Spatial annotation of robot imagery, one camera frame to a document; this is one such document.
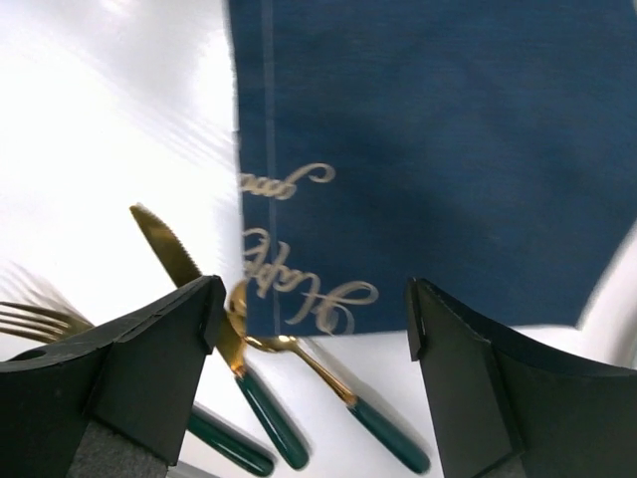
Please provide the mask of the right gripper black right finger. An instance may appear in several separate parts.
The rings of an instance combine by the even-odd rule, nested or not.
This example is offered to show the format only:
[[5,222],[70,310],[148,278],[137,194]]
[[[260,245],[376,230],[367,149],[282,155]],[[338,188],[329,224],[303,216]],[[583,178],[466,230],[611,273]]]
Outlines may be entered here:
[[632,477],[636,373],[535,341],[424,279],[406,289],[448,477]]

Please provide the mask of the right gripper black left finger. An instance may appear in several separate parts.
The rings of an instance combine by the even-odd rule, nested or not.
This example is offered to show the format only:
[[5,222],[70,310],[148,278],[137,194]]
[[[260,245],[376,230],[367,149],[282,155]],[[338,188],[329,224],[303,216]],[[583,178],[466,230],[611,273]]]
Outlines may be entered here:
[[179,457],[225,288],[204,276],[126,316],[4,360],[5,477],[162,477]]

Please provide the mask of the white plate with dark rim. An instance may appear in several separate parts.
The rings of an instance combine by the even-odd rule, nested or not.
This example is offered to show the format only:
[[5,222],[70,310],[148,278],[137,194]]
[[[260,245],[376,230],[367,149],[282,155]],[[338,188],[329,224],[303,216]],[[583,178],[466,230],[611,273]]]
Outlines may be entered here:
[[636,366],[636,241],[624,248],[594,295],[580,331],[586,357]]

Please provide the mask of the blue placemat with whale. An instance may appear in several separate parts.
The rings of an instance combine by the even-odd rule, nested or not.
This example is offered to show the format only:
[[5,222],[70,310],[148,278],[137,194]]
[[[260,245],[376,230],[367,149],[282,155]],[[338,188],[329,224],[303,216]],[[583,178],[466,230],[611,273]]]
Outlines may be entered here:
[[636,10],[232,1],[254,336],[405,327],[424,278],[573,325],[636,219]]

